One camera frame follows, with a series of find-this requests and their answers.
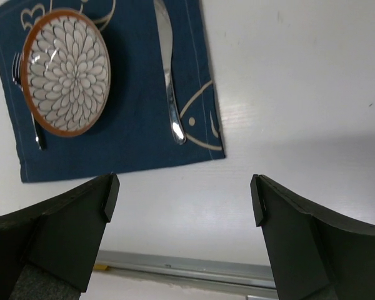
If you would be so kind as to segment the silver fork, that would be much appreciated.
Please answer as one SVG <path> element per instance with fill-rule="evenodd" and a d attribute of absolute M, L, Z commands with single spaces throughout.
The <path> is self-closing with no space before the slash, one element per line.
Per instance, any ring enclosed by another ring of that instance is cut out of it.
<path fill-rule="evenodd" d="M 11 67 L 11 74 L 12 74 L 12 81 L 13 83 L 23 91 L 22 81 L 21 81 L 21 63 L 22 57 L 19 52 L 16 52 L 13 57 L 12 67 Z M 38 145 L 40 151 L 46 150 L 46 140 L 44 138 L 44 133 L 41 125 L 36 121 L 31 113 L 32 124 L 34 127 L 34 135 L 35 135 L 35 142 Z"/>

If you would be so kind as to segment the floral ceramic plate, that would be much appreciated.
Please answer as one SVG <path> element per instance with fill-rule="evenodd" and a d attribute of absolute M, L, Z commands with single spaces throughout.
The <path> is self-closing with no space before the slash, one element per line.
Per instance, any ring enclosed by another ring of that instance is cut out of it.
<path fill-rule="evenodd" d="M 100 118 L 111 86 L 99 29 L 74 9 L 46 14 L 27 35 L 20 78 L 26 104 L 46 131 L 65 138 L 82 135 Z"/>

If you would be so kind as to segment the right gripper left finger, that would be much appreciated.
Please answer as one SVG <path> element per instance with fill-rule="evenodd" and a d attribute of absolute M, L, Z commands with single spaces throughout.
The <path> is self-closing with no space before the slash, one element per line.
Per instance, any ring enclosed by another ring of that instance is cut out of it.
<path fill-rule="evenodd" d="M 110 173 L 0 216 L 0 299 L 79 299 L 118 192 Z"/>

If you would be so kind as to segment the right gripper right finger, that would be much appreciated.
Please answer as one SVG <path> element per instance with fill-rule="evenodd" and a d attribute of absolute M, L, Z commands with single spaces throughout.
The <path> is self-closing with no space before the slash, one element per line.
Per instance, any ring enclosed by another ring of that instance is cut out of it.
<path fill-rule="evenodd" d="M 264 175 L 250 187 L 279 299 L 375 299 L 375 225 Z"/>

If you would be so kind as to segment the silver table knife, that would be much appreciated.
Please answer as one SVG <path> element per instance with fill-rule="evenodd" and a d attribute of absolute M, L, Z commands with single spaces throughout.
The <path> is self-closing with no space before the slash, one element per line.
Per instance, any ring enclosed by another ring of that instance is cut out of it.
<path fill-rule="evenodd" d="M 159 45 L 161 50 L 162 68 L 166 88 L 167 107 L 169 111 L 169 121 L 172 136 L 178 145 L 186 142 L 186 134 L 183 129 L 174 93 L 172 77 L 172 57 L 173 57 L 173 29 L 169 18 L 168 10 L 164 1 L 153 1 L 156 15 Z"/>

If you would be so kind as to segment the blue whale placemat cloth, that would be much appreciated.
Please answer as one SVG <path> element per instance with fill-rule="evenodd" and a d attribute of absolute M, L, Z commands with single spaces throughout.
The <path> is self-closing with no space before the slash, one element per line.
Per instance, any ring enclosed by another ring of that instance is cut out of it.
<path fill-rule="evenodd" d="M 225 158 L 199 1 L 166 1 L 173 33 L 172 83 L 186 142 L 169 122 L 152 1 L 6 1 L 0 6 L 0 77 L 24 183 L 128 173 Z M 111 59 L 111 91 L 97 123 L 78 137 L 45 133 L 32 117 L 11 65 L 30 26 L 56 8 L 81 11 L 101 29 Z"/>

